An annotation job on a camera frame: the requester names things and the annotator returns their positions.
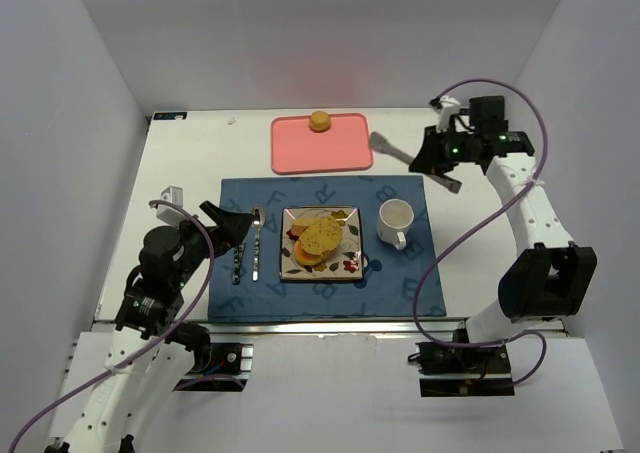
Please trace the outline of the metal kitchen tongs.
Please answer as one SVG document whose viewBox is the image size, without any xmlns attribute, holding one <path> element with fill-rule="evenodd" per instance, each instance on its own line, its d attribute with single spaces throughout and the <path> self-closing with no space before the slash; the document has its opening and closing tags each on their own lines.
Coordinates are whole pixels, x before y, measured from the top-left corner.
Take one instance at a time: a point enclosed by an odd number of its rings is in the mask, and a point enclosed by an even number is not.
<svg viewBox="0 0 640 453">
<path fill-rule="evenodd" d="M 369 136 L 369 147 L 371 150 L 391 156 L 407 166 L 410 166 L 414 160 L 412 156 L 392 145 L 386 137 L 376 131 L 373 131 Z M 425 173 L 425 176 L 451 193 L 458 194 L 461 190 L 462 183 L 459 180 L 450 178 L 446 175 L 430 173 Z"/>
</svg>

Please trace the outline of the orange glazed bagel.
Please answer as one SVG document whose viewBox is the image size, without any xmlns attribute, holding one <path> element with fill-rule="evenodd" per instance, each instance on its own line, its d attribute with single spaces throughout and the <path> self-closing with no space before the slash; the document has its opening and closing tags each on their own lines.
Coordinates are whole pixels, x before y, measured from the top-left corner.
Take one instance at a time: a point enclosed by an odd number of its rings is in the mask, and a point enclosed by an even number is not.
<svg viewBox="0 0 640 453">
<path fill-rule="evenodd" d="M 326 258 L 332 253 L 332 250 L 327 250 L 320 255 L 315 255 L 306 252 L 299 240 L 297 240 L 293 247 L 293 256 L 296 262 L 302 266 L 314 267 L 326 260 Z"/>
</svg>

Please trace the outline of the seeded bread slice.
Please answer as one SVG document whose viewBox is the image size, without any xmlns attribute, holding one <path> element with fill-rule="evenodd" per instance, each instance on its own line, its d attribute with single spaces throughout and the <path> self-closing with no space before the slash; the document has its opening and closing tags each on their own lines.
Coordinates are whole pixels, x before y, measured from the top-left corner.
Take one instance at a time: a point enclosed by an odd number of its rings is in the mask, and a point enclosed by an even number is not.
<svg viewBox="0 0 640 453">
<path fill-rule="evenodd" d="M 319 218 L 296 218 L 293 220 L 289 233 L 292 237 L 299 238 L 309 227 L 319 221 Z"/>
</svg>

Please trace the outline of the seeded bread sandwich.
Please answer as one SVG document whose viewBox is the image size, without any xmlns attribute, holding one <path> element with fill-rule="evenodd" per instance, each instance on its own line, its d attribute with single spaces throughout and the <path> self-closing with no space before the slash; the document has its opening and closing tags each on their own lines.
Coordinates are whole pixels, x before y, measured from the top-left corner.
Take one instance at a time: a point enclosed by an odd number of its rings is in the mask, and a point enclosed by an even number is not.
<svg viewBox="0 0 640 453">
<path fill-rule="evenodd" d="M 321 218 L 299 237 L 302 249 L 312 255 L 322 255 L 336 249 L 342 241 L 342 226 L 332 217 Z"/>
</svg>

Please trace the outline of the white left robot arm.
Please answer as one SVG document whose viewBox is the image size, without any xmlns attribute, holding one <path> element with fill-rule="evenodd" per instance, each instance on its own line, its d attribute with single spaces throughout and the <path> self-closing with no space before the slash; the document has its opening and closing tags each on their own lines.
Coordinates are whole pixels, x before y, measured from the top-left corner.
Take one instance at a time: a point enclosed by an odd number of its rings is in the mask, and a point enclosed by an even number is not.
<svg viewBox="0 0 640 453">
<path fill-rule="evenodd" d="M 100 378 L 71 430 L 50 452 L 136 452 L 163 402 L 190 371 L 211 360 L 210 334 L 186 322 L 182 290 L 203 262 L 239 246 L 254 217 L 205 201 L 207 227 L 181 206 L 153 200 L 161 225 L 142 240 L 116 315 Z"/>
</svg>

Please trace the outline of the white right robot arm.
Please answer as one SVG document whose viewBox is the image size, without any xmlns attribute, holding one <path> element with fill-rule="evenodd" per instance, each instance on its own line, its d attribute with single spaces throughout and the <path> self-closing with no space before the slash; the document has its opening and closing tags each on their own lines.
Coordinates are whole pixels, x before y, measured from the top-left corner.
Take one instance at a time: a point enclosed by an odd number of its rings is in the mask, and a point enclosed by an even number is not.
<svg viewBox="0 0 640 453">
<path fill-rule="evenodd" d="M 456 99 L 443 95 L 431 104 L 438 122 L 425 129 L 411 171 L 445 178 L 462 163 L 479 165 L 501 200 L 500 212 L 508 218 L 517 251 L 498 283 L 496 300 L 462 322 L 454 343 L 489 347 L 528 327 L 576 315 L 597 257 L 562 226 L 536 176 L 541 161 L 530 139 L 508 126 L 504 98 L 471 99 L 467 131 L 456 127 L 461 110 Z"/>
</svg>

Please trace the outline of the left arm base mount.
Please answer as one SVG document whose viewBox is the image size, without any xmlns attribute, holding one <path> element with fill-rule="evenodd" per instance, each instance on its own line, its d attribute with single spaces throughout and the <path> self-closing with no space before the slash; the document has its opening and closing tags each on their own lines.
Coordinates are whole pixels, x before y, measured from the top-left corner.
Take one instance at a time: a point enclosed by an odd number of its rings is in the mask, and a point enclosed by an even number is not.
<svg viewBox="0 0 640 453">
<path fill-rule="evenodd" d="M 248 381 L 253 345 L 213 342 L 195 367 L 178 382 L 177 391 L 241 392 Z"/>
</svg>

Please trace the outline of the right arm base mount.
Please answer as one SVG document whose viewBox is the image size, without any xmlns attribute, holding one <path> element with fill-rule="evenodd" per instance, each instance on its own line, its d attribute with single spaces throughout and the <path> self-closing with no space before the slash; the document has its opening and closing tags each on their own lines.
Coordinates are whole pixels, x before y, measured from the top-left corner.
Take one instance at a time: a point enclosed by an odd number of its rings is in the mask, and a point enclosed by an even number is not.
<svg viewBox="0 0 640 453">
<path fill-rule="evenodd" d="M 504 346 L 466 349 L 417 343 L 407 363 L 418 368 L 423 398 L 515 395 L 511 363 Z"/>
</svg>

